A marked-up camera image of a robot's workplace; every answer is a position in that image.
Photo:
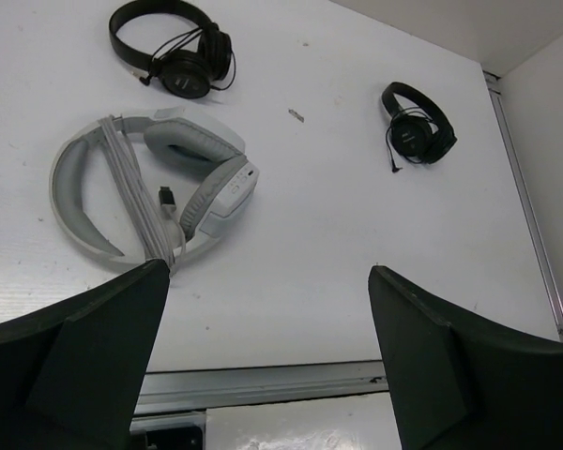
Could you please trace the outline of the white over-ear headphones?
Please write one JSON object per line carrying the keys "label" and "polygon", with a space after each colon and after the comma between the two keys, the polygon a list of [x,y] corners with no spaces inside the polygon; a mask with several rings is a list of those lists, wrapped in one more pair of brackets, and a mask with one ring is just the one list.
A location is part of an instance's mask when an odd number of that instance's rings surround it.
{"label": "white over-ear headphones", "polygon": [[[171,186],[150,189],[135,144],[169,170],[197,181],[180,205]],[[143,253],[124,253],[84,210],[86,161],[102,154]],[[214,247],[242,216],[259,171],[245,154],[244,140],[215,117],[193,106],[109,115],[66,141],[55,156],[49,196],[55,220],[68,239],[94,260],[132,267],[164,260],[172,271]]]}

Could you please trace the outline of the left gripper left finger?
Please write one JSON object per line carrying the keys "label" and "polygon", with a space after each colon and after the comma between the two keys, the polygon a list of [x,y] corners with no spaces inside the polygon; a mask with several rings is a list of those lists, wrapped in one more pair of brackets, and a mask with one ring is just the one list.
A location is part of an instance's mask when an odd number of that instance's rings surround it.
{"label": "left gripper left finger", "polygon": [[0,323],[0,449],[124,449],[170,270],[151,260]]}

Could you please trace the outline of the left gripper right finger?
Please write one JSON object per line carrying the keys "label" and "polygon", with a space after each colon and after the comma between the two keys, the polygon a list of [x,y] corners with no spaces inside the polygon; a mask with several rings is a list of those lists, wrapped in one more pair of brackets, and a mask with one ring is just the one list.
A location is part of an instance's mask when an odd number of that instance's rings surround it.
{"label": "left gripper right finger", "polygon": [[385,266],[368,278],[405,449],[563,449],[563,343],[485,319]]}

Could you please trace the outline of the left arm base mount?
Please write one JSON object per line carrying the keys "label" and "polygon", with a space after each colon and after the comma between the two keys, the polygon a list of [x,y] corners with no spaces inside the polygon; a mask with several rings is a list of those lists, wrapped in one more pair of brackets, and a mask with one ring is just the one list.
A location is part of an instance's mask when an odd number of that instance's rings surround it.
{"label": "left arm base mount", "polygon": [[126,449],[201,450],[205,448],[204,411],[134,417]]}

